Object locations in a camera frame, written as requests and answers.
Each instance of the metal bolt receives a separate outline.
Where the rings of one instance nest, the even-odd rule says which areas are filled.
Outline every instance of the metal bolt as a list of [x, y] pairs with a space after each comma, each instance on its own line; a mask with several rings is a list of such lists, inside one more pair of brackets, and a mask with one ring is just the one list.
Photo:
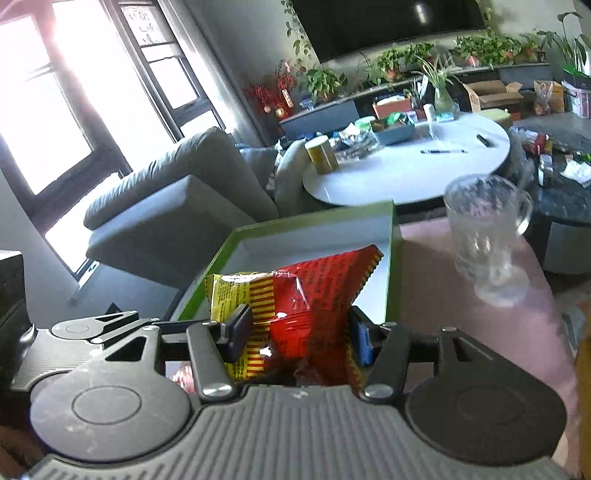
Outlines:
[[206, 397], [226, 397], [232, 393], [232, 386], [227, 383], [212, 383], [203, 387], [203, 395]]
[[365, 387], [363, 389], [363, 394], [368, 398], [376, 398], [381, 400], [383, 398], [390, 398], [392, 395], [394, 395], [394, 389], [390, 387], [390, 385], [376, 383]]

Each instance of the sofa armrest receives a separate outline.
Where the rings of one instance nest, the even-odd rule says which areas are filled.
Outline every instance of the sofa armrest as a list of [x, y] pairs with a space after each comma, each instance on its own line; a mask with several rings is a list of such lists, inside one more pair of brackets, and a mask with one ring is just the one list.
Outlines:
[[168, 185], [98, 227], [87, 257], [185, 288], [230, 232], [256, 223], [192, 175]]
[[275, 174], [275, 205], [281, 218], [334, 208], [319, 202], [304, 188], [304, 172], [311, 163], [305, 143], [292, 143]]

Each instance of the bottle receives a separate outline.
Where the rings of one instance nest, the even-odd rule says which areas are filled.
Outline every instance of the bottle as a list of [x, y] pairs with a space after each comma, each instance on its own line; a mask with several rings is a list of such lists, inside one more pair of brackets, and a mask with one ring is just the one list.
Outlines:
[[552, 177], [554, 176], [554, 167], [551, 155], [540, 155], [540, 164], [538, 166], [538, 184], [540, 187], [550, 187]]

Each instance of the sofa cushion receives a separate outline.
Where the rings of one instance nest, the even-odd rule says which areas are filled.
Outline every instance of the sofa cushion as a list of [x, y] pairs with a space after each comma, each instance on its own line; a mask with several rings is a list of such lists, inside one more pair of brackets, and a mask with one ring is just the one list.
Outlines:
[[219, 128], [210, 128], [179, 142], [147, 168], [125, 177], [117, 187], [97, 198], [86, 211], [85, 227], [95, 230], [144, 198], [194, 175], [257, 222], [278, 217], [271, 198], [256, 175]]
[[264, 190], [275, 168], [277, 150], [274, 148], [241, 148], [240, 154], [250, 166]]

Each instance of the window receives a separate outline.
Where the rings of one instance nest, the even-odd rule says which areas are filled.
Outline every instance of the window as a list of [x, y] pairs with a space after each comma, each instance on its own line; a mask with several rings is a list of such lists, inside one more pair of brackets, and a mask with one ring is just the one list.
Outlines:
[[174, 141], [145, 94], [117, 30], [97, 0], [58, 2], [53, 9], [57, 44], [68, 67], [127, 162], [134, 170], [147, 167]]
[[224, 128], [158, 4], [152, 0], [114, 1], [121, 34], [136, 52], [138, 68], [152, 95], [170, 113], [171, 130], [177, 131], [180, 139], [209, 127]]
[[175, 141], [224, 128], [147, 0], [21, 0], [0, 21], [0, 167], [80, 278], [89, 205]]
[[91, 234], [91, 231], [82, 223], [86, 209], [96, 198], [115, 187], [119, 181], [120, 178], [116, 173], [108, 176], [45, 234], [46, 240], [73, 272], [77, 272], [86, 262], [86, 248]]
[[33, 19], [0, 25], [0, 45], [0, 132], [37, 195], [92, 150], [70, 112]]

